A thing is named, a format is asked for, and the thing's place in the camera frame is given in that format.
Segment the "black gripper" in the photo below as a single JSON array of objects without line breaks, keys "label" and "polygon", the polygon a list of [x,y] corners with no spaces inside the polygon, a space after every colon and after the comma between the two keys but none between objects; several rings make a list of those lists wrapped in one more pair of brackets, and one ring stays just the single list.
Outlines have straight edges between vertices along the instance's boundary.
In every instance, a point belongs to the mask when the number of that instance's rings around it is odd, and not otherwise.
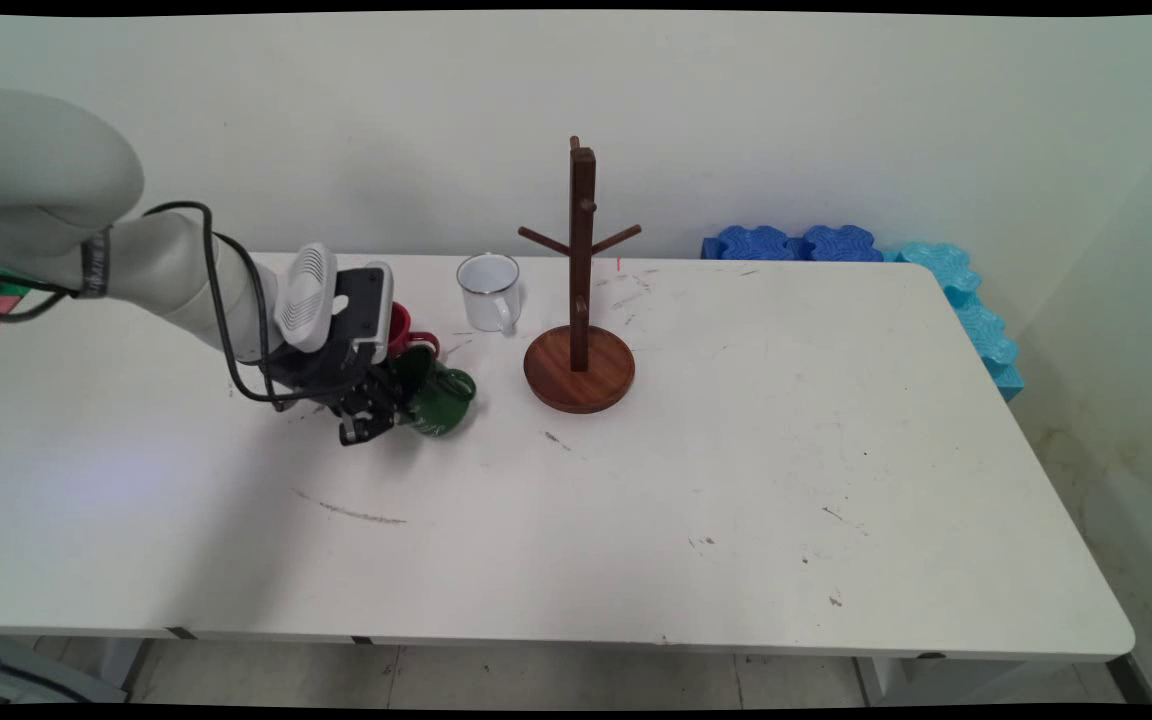
[{"label": "black gripper", "polygon": [[387,348],[364,340],[329,340],[302,353],[283,343],[266,356],[266,401],[287,406],[300,400],[339,410],[339,444],[367,444],[414,420],[416,388],[387,359]]}]

